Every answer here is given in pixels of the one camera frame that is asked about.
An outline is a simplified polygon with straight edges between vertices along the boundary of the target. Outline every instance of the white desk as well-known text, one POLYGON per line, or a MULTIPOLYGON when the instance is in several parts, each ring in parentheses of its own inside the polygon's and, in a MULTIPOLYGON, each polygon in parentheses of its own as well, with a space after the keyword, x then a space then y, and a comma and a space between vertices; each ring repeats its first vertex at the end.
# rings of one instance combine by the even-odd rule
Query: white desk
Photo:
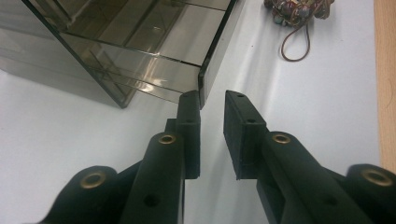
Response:
MULTIPOLYGON (((202 171, 187 181, 185 223, 265 223, 256 181, 235 181, 222 136, 224 93, 246 94, 272 131, 295 135, 325 167, 379 164, 373 1, 336 1, 311 28, 312 49, 286 63, 290 31, 248 0, 202 116, 202 171)), ((305 48, 297 35, 289 53, 305 48)), ((143 158, 177 105, 138 93, 120 110, 0 73, 0 223, 37 222, 78 171, 121 171, 143 158)))

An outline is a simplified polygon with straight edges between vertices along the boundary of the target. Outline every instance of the transparent plastic box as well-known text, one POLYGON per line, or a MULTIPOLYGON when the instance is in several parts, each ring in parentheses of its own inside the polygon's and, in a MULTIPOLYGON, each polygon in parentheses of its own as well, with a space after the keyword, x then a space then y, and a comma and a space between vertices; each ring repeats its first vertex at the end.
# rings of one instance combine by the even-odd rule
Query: transparent plastic box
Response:
POLYGON ((111 98, 136 90, 205 104, 239 17, 237 0, 22 0, 111 98))

